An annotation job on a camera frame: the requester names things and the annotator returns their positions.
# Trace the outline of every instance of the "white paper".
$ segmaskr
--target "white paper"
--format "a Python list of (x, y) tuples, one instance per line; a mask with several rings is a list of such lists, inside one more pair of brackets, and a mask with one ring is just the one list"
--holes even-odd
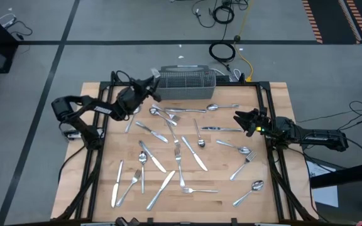
[[(307, 164), (311, 177), (329, 173), (326, 169), (331, 171), (336, 171), (336, 169), (327, 166), (322, 166), (326, 168), (322, 169), (321, 167), (310, 161), (307, 161)], [(332, 207), (339, 207), (339, 200), (337, 197), (337, 186), (313, 189), (312, 194), (314, 195), (315, 201), (318, 203), (330, 205)]]

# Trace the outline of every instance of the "fork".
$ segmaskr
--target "fork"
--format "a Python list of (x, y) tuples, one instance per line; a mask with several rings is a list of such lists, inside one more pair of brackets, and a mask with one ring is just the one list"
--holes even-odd
[(182, 172), (181, 172), (181, 153), (180, 153), (179, 146), (175, 147), (174, 153), (175, 153), (175, 160), (178, 163), (178, 171), (180, 172), (180, 186), (181, 186), (181, 188), (183, 188), (183, 187), (185, 187), (185, 182), (184, 182), (184, 178), (182, 177)]
[(180, 145), (180, 141), (175, 137), (175, 134), (174, 134), (174, 131), (173, 131), (173, 128), (171, 127), (171, 124), (169, 122), (167, 122), (167, 125), (168, 125), (168, 128), (170, 128), (170, 131), (171, 131), (171, 134), (173, 135), (174, 137), (174, 144), (176, 147), (180, 148), (181, 145)]
[(174, 122), (178, 122), (181, 119), (181, 117), (176, 116), (175, 114), (168, 113), (167, 111), (163, 110), (161, 107), (159, 107), (156, 104), (152, 104), (151, 106), (156, 108), (157, 110), (160, 110), (160, 111), (166, 113), (171, 118), (171, 120), (173, 120)]
[(209, 193), (217, 193), (218, 190), (194, 190), (192, 188), (183, 188), (182, 192), (184, 193), (192, 193), (192, 192), (209, 192)]
[(126, 194), (128, 194), (129, 190), (131, 189), (132, 185), (134, 185), (136, 182), (138, 182), (139, 177), (141, 176), (141, 171), (139, 169), (136, 170), (135, 175), (132, 177), (132, 182), (129, 185), (129, 187), (126, 189), (125, 193), (122, 195), (122, 197), (118, 200), (116, 206), (120, 207), (125, 199)]
[(256, 156), (256, 152), (251, 151), (246, 157), (245, 157), (245, 161), (244, 164), (242, 166), (240, 166), (237, 171), (235, 173), (233, 173), (233, 175), (230, 176), (230, 180), (234, 181), (237, 177), (237, 174), (244, 168), (244, 166), (249, 163), (250, 161), (252, 161), (252, 159), (254, 159)]

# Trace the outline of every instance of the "knife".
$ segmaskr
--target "knife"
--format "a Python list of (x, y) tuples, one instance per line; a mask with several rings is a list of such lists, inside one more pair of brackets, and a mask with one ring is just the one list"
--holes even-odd
[(168, 176), (166, 177), (166, 179), (164, 180), (162, 187), (160, 187), (159, 191), (157, 192), (157, 194), (153, 197), (153, 199), (150, 201), (149, 205), (146, 207), (146, 209), (148, 211), (150, 211), (154, 204), (156, 203), (159, 195), (162, 193), (162, 191), (164, 190), (164, 188), (168, 185), (168, 182), (170, 182), (171, 178), (173, 178), (175, 173), (175, 170), (171, 171), (171, 173), (168, 174)]
[(118, 169), (118, 176), (117, 176), (117, 183), (114, 185), (112, 189), (112, 197), (111, 197), (111, 207), (116, 206), (117, 194), (118, 194), (118, 185), (119, 185), (119, 178), (121, 177), (121, 171), (123, 169), (124, 160), (119, 162), (119, 169)]
[(200, 160), (199, 156), (195, 153), (195, 151), (192, 149), (191, 145), (189, 145), (189, 142), (187, 140), (187, 138), (185, 138), (184, 136), (181, 137), (182, 141), (185, 143), (185, 145), (191, 150), (192, 154), (194, 155), (194, 158), (196, 160), (196, 162), (199, 164), (199, 166), (204, 170), (207, 171), (207, 168), (205, 166), (205, 164), (202, 162), (202, 160)]
[(139, 141), (139, 145), (143, 148), (143, 150), (146, 151), (146, 153), (148, 153), (148, 155), (150, 156), (151, 160), (155, 163), (155, 165), (157, 166), (158, 169), (160, 169), (161, 172), (166, 173), (166, 169), (158, 162), (158, 160), (150, 153), (148, 147), (146, 147), (146, 145), (144, 144), (143, 141)]
[(200, 112), (200, 113), (206, 113), (206, 110), (195, 110), (195, 109), (181, 109), (181, 108), (164, 108), (164, 110), (169, 112)]
[(232, 129), (232, 128), (222, 128), (222, 127), (202, 127), (201, 130), (203, 131), (233, 131), (233, 132), (243, 132), (243, 129)]
[(142, 127), (143, 129), (146, 129), (147, 131), (149, 131), (151, 134), (153, 134), (155, 137), (157, 137), (158, 139), (160, 139), (161, 141), (165, 142), (168, 144), (168, 140), (163, 136), (161, 135), (160, 133), (156, 132), (156, 131), (152, 131), (151, 129), (149, 129), (147, 126), (145, 126), (142, 122), (140, 121), (136, 121), (135, 124), (137, 126), (140, 126)]

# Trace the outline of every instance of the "wooden tabletop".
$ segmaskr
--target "wooden tabletop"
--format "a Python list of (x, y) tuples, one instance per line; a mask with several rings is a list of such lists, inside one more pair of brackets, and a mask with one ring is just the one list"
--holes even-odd
[[(98, 87), (98, 83), (84, 83), (82, 95), (97, 97)], [(122, 88), (114, 88), (113, 100)], [(276, 115), (294, 119), (286, 83), (271, 83), (271, 93)], [(186, 187), (219, 190), (219, 193), (185, 194), (181, 192), (179, 185), (178, 166), (174, 157), (175, 146), (170, 130), (163, 119), (149, 113), (149, 108), (154, 102), (151, 97), (147, 98), (141, 106), (141, 112), (135, 116), (135, 121), (141, 121), (149, 128), (163, 134), (169, 140), (169, 144), (160, 141), (135, 124), (131, 126), (129, 133), (125, 134), (124, 130), (128, 122), (109, 120), (93, 221), (112, 222), (117, 217), (124, 217), (126, 220), (136, 217), (140, 222), (145, 222), (148, 217), (153, 217), (155, 222), (230, 222), (231, 218), (237, 218), (240, 223), (278, 222), (263, 136), (257, 132), (252, 137), (246, 137), (243, 132), (201, 131), (206, 146), (200, 148), (197, 144), (198, 138), (192, 119), (196, 119), (199, 127), (239, 128), (233, 119), (236, 109), (221, 109), (205, 114), (194, 112), (177, 114), (181, 120), (176, 127), (173, 127), (173, 130), (181, 142), (181, 165)], [(246, 112), (258, 108), (258, 98), (254, 87), (216, 87), (211, 100), (172, 100), (158, 104), (162, 107), (205, 109), (207, 105), (213, 103), (239, 104), (238, 110)], [(93, 115), (93, 112), (86, 112), (82, 118), (87, 124), (92, 124)], [(203, 171), (199, 167), (189, 149), (181, 141), (181, 136), (187, 137), (208, 171)], [(247, 146), (257, 152), (256, 158), (246, 165), (236, 181), (230, 181), (229, 177), (243, 164), (244, 156), (236, 149), (216, 144), (216, 139), (237, 146)], [(116, 182), (120, 160), (124, 160), (124, 166), (117, 200), (131, 183), (135, 171), (141, 169), (141, 163), (138, 161), (138, 155), (142, 151), (138, 144), (139, 140), (147, 145), (167, 173), (159, 171), (153, 161), (148, 158), (145, 164), (145, 194), (141, 194), (141, 183), (137, 182), (126, 196), (122, 206), (111, 208), (112, 188)], [(80, 140), (71, 141), (66, 158), (82, 145)], [(297, 145), (291, 145), (291, 147), (301, 150)], [(302, 155), (293, 151), (286, 150), (284, 153), (292, 191), (309, 213), (316, 217), (310, 205), (309, 178), (304, 159)], [(60, 215), (77, 194), (85, 155), (86, 151), (82, 151), (63, 169), (52, 217)], [(171, 182), (160, 195), (153, 209), (146, 211), (149, 202), (172, 170), (176, 173)], [(232, 203), (248, 192), (252, 182), (256, 180), (265, 182), (263, 189), (251, 193), (239, 207), (233, 207)], [(288, 218), (285, 195), (282, 189), (280, 191), (285, 218)], [(85, 216), (88, 201), (89, 194), (85, 196), (83, 216)]]

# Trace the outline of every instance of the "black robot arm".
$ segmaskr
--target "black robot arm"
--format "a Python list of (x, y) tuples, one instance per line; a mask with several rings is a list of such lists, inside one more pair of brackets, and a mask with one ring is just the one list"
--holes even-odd
[(273, 140), (275, 147), (286, 149), (289, 144), (322, 145), (331, 150), (345, 151), (349, 146), (345, 133), (338, 130), (303, 129), (293, 120), (286, 117), (276, 117), (273, 121), (266, 116), (267, 109), (254, 109), (251, 112), (236, 111), (234, 119), (247, 131), (248, 137), (255, 131)]
[[(161, 101), (160, 96), (155, 93), (158, 79), (153, 83), (154, 79), (154, 76), (146, 80), (130, 78), (129, 87), (122, 89), (118, 93), (117, 100), (113, 104), (86, 95), (81, 97), (60, 97), (55, 99), (51, 105), (58, 121), (70, 124), (80, 132), (87, 149), (98, 149), (102, 143), (97, 128), (88, 126), (80, 116), (88, 110), (93, 110), (109, 115), (115, 121), (128, 120), (128, 116), (133, 114), (134, 110), (142, 104), (149, 95), (152, 96), (155, 101)], [(71, 103), (82, 107), (74, 111)]]

